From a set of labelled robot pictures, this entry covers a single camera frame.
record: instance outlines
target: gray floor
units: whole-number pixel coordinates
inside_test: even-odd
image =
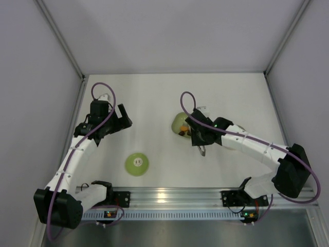
[[[304,210],[272,210],[256,226],[223,221],[122,221],[106,229],[87,224],[68,232],[55,243],[45,237],[42,247],[316,246]]]

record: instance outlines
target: gray wall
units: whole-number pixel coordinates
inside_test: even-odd
[[[304,146],[329,223],[329,1],[314,0],[270,73],[290,142]]]
[[[32,0],[0,3],[0,246],[28,246],[80,85]]]
[[[45,0],[87,74],[262,72],[302,0]]]

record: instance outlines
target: green plate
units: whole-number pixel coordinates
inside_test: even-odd
[[[149,160],[145,154],[134,153],[125,161],[126,171],[133,176],[142,176],[149,168]]]

